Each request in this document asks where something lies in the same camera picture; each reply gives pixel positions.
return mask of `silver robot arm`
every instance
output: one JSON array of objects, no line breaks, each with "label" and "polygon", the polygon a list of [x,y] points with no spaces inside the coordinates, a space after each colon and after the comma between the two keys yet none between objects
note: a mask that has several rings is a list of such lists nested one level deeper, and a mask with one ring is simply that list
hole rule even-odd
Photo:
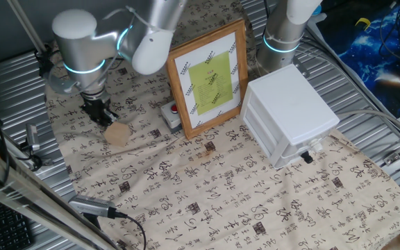
[{"label": "silver robot arm", "polygon": [[258,64],[273,72],[291,64],[306,24],[322,0],[280,0],[269,16]]},{"label": "silver robot arm", "polygon": [[76,88],[90,118],[110,125],[117,116],[109,110],[110,95],[104,87],[106,59],[121,56],[144,75],[158,71],[166,62],[186,1],[126,1],[131,7],[100,22],[85,10],[58,14],[52,30],[70,80],[49,77],[47,69],[43,77],[58,93],[69,94]]}]

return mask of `black connector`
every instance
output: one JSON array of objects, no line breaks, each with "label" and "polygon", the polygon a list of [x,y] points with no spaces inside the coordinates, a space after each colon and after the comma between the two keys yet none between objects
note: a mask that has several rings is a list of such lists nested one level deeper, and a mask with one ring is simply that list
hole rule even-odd
[{"label": "black connector", "polygon": [[305,162],[308,163],[308,164],[310,164],[310,163],[312,163],[314,161],[313,157],[310,156],[310,153],[308,153],[308,151],[306,151],[305,153],[301,154],[300,157],[302,157],[305,160]]}]

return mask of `metal frame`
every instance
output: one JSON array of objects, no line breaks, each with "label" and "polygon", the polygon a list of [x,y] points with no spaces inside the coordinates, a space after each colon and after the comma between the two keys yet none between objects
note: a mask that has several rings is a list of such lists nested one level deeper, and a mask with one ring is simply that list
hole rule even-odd
[{"label": "metal frame", "polygon": [[[10,168],[7,185],[0,189],[0,202],[45,225],[84,249],[118,249],[110,238],[80,216],[37,176],[17,163]],[[0,181],[6,164],[0,159]]]}]

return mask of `gray cable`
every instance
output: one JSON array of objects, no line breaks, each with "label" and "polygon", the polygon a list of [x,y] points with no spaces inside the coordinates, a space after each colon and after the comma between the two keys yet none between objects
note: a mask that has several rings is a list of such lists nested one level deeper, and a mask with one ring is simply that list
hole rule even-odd
[{"label": "gray cable", "polygon": [[376,111],[376,110],[352,110],[348,112],[342,112],[339,114],[336,114],[339,118],[341,117],[346,117],[347,115],[357,115],[357,114],[371,114],[371,115],[378,115],[381,117],[384,117],[388,119],[390,122],[392,122],[396,127],[400,129],[400,121],[398,121],[396,118],[385,114],[384,112],[381,111]]}]

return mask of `white drawer unit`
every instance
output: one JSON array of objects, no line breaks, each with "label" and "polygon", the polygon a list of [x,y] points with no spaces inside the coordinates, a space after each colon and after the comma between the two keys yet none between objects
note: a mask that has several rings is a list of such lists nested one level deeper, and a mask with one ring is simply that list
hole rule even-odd
[{"label": "white drawer unit", "polygon": [[319,142],[339,123],[294,65],[250,82],[240,116],[277,169],[322,150]]}]

